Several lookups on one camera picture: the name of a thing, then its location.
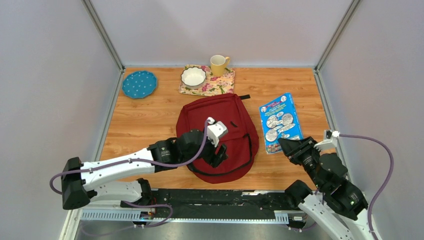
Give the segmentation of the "red backpack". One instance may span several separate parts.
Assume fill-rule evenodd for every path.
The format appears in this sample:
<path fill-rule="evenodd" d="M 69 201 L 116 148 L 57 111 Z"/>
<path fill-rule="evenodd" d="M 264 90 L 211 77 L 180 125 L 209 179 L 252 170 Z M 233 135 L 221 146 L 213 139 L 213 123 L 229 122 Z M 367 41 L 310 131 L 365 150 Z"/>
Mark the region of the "red backpack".
<path fill-rule="evenodd" d="M 176 135 L 198 129 L 212 117 L 227 127 L 227 134 L 219 141 L 226 145 L 228 156 L 219 166 L 212 167 L 197 159 L 187 167 L 199 179 L 220 184 L 238 180 L 249 172 L 259 150 L 259 136 L 243 101 L 250 95 L 225 93 L 195 100 L 183 106 L 176 123 Z"/>

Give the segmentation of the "floral serving tray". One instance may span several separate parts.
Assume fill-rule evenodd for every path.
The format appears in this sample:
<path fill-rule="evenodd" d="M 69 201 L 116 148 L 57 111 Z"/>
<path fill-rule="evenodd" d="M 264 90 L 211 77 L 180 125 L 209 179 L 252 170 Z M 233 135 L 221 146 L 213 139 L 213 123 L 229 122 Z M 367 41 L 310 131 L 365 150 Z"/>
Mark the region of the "floral serving tray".
<path fill-rule="evenodd" d="M 184 70 L 190 68 L 204 70 L 206 73 L 205 82 L 199 88 L 191 89 L 181 81 L 178 88 L 180 94 L 210 97 L 227 93 L 232 94 L 234 92 L 236 78 L 235 68 L 226 67 L 223 76 L 214 76 L 210 66 L 207 65 L 187 64 L 184 66 Z"/>

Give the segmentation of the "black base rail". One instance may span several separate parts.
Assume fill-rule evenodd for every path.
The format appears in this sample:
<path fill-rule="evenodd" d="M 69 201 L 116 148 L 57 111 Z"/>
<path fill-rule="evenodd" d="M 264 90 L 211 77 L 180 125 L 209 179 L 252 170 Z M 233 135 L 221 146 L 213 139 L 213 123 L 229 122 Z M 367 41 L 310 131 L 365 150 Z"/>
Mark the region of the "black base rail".
<path fill-rule="evenodd" d="M 284 191 L 159 188 L 144 193 L 138 206 L 152 220 L 282 224 L 304 228 L 307 214 L 292 206 Z"/>

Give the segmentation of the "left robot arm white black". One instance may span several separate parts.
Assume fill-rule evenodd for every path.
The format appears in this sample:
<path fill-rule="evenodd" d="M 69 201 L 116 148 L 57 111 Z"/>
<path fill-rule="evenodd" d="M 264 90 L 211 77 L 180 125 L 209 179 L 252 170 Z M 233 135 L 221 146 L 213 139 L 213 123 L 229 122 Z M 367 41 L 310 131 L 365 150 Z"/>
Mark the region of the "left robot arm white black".
<path fill-rule="evenodd" d="M 220 140 L 228 133 L 222 126 L 212 125 L 157 141 L 134 153 L 104 161 L 82 162 L 70 158 L 60 178 L 59 194 L 64 210 L 74 210 L 95 201 L 119 200 L 125 206 L 138 204 L 148 207 L 153 201 L 146 181 L 118 183 L 118 180 L 141 174 L 153 174 L 187 166 L 203 159 L 218 167 L 227 159 L 227 147 Z"/>

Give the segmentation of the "blue polka dot plate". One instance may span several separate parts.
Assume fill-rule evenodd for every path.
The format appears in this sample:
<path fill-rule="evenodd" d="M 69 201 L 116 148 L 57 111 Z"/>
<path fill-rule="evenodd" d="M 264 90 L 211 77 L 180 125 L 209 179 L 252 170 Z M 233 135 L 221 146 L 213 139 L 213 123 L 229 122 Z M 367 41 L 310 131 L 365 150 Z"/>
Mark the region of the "blue polka dot plate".
<path fill-rule="evenodd" d="M 144 99 L 156 90 L 157 77 L 150 71 L 141 70 L 130 73 L 122 82 L 123 94 L 131 99 Z"/>

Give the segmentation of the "white scalloped bowl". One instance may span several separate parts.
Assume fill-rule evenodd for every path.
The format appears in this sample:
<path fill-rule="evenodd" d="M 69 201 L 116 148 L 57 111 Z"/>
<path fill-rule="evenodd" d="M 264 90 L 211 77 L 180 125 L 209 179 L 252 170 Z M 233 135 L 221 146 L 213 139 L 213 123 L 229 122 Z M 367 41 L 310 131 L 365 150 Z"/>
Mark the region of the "white scalloped bowl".
<path fill-rule="evenodd" d="M 196 66 L 188 67 L 181 74 L 181 82 L 190 89 L 198 89 L 206 81 L 206 72 Z"/>

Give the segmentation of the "yellow mug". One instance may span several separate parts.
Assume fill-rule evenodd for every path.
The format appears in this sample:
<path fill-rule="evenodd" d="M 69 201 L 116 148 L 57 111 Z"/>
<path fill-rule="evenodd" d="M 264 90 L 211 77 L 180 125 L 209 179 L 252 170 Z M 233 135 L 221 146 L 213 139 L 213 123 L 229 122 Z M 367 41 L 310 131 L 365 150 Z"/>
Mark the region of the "yellow mug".
<path fill-rule="evenodd" d="M 210 71 L 215 77 L 222 77 L 231 58 L 223 55 L 213 55 L 210 58 Z"/>

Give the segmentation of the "blue comic book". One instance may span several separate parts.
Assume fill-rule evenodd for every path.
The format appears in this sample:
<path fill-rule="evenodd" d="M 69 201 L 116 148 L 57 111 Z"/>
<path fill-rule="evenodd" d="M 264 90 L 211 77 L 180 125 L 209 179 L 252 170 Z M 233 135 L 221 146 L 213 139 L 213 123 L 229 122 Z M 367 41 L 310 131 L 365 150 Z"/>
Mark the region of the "blue comic book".
<path fill-rule="evenodd" d="M 304 138 L 291 93 L 282 94 L 260 106 L 258 110 L 267 154 L 282 151 L 278 139 Z"/>

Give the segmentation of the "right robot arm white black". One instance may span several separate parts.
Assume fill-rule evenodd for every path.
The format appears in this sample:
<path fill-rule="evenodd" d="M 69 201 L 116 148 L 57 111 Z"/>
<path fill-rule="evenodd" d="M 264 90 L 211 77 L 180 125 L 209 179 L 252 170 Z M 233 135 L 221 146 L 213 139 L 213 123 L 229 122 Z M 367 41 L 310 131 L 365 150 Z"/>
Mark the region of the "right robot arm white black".
<path fill-rule="evenodd" d="M 290 209 L 304 211 L 333 240 L 378 239 L 371 229 L 371 206 L 362 191 L 346 178 L 348 170 L 342 160 L 336 153 L 321 154 L 337 147 L 336 135 L 320 142 L 312 137 L 279 138 L 278 143 L 288 160 L 302 166 L 322 194 L 318 197 L 305 182 L 296 180 L 284 191 Z"/>

